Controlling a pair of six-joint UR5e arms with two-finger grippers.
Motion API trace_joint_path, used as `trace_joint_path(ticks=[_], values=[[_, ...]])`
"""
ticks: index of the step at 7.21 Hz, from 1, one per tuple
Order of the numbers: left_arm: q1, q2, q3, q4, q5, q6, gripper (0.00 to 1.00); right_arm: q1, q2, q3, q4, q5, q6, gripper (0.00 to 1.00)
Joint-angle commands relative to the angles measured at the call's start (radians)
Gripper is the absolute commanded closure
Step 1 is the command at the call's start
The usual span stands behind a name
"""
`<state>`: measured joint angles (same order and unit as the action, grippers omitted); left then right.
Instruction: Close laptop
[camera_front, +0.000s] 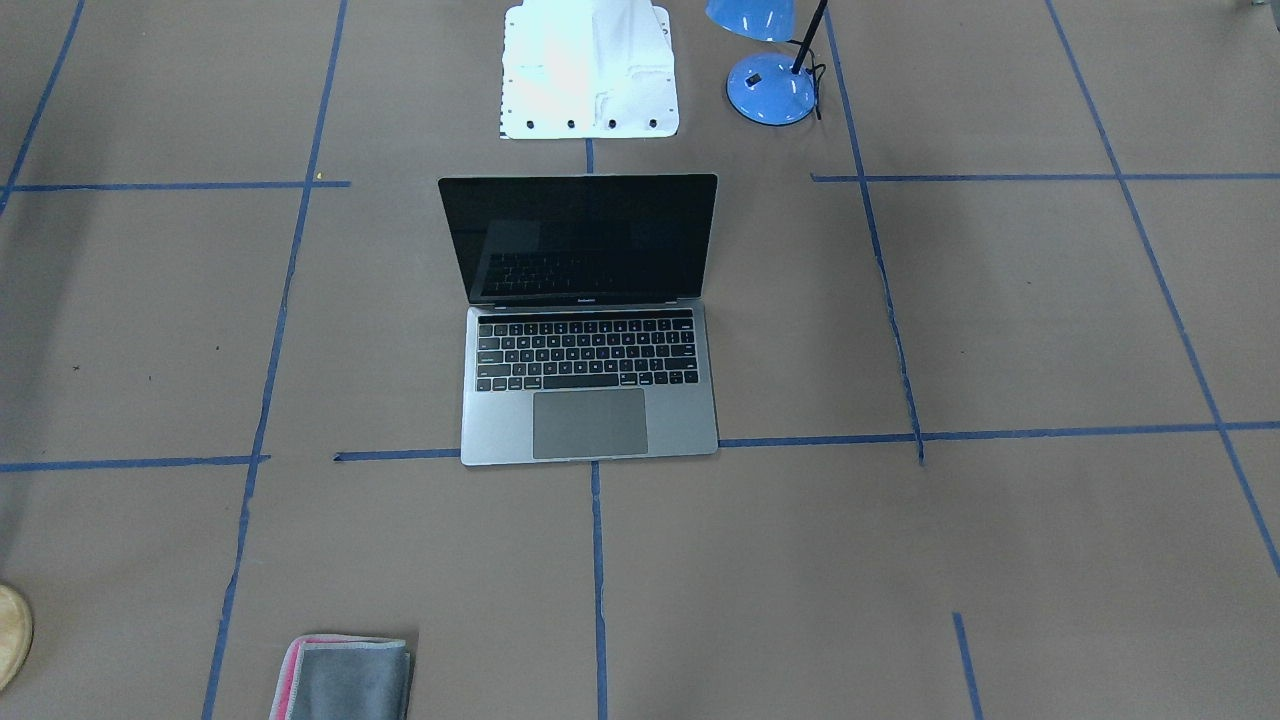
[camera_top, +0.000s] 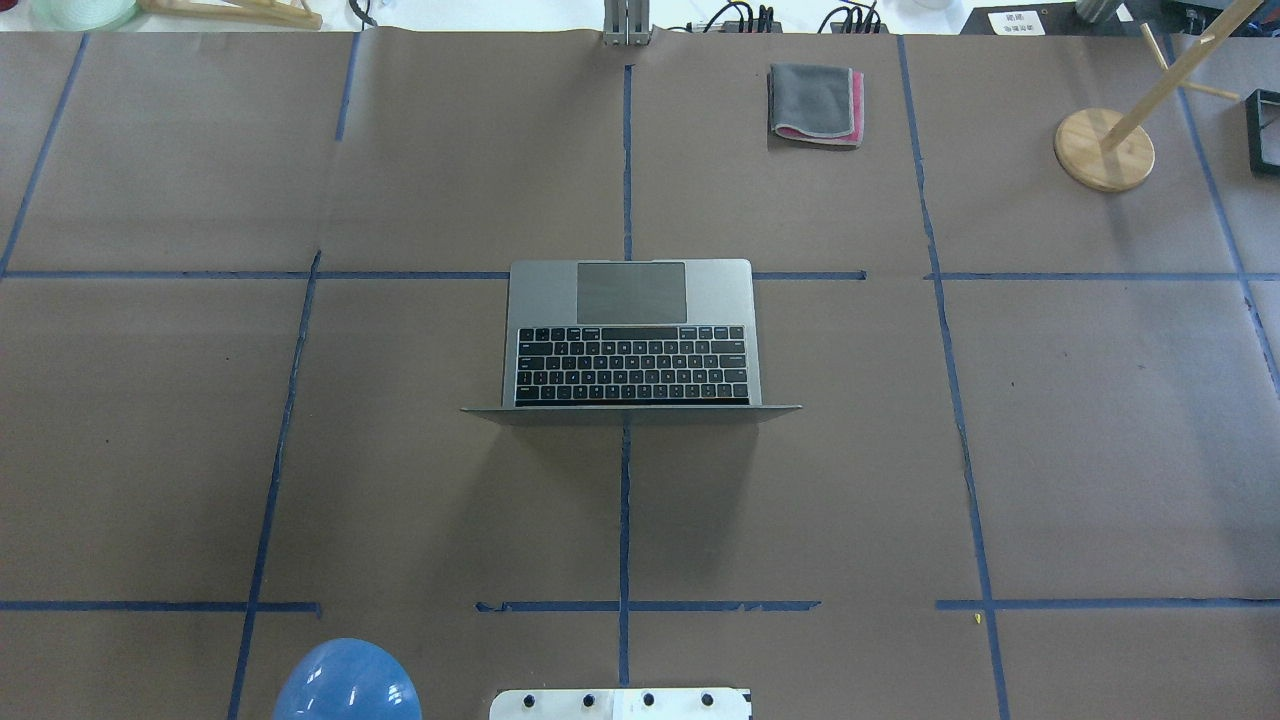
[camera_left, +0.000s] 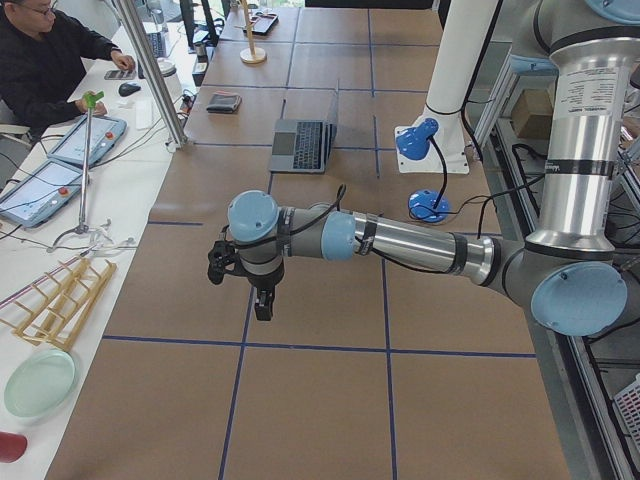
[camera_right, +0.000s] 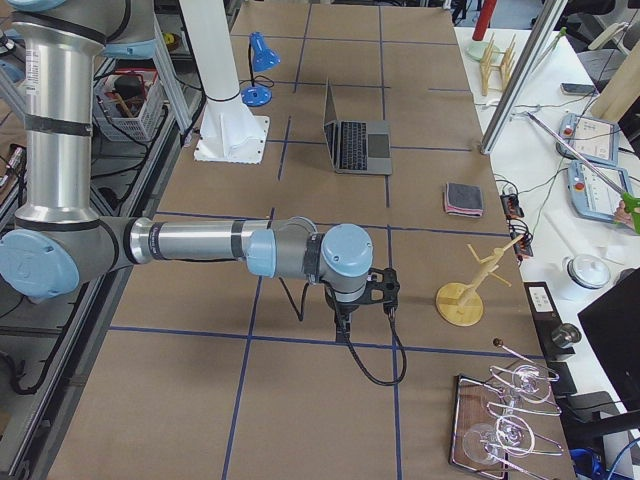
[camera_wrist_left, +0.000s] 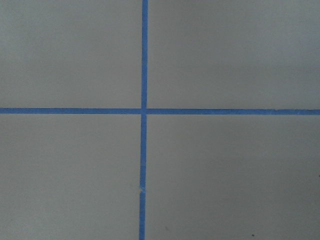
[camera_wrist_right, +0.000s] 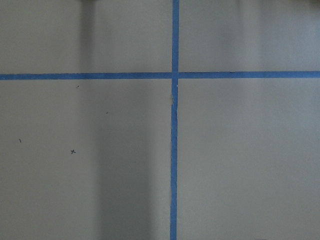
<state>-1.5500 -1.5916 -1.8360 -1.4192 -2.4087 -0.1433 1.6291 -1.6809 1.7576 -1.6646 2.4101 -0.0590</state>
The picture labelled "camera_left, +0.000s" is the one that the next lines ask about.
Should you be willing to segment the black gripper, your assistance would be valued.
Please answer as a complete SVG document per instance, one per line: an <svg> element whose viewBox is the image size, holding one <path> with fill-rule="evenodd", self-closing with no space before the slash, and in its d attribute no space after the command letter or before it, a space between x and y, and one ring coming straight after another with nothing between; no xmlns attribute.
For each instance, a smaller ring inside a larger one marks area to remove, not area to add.
<svg viewBox="0 0 640 480"><path fill-rule="evenodd" d="M254 313L258 321L272 320L276 286L283 278L283 272L270 272L266 275L248 274L249 283L256 289Z"/></svg>

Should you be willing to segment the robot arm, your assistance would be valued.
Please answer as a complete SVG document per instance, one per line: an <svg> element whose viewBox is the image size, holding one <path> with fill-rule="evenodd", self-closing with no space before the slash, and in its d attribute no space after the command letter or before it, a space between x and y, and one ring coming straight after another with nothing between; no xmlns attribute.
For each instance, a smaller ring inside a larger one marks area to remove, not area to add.
<svg viewBox="0 0 640 480"><path fill-rule="evenodd" d="M514 46L559 71L540 215L523 241L469 239L336 204L281 207L252 190L229 205L229 223L208 255L211 282L248 279L256 316L268 320L286 258L374 253L421 273L465 276L566 336L616 322L629 289L614 267L605 223L625 92L639 59L639 5L541 1L524 15Z"/></svg>

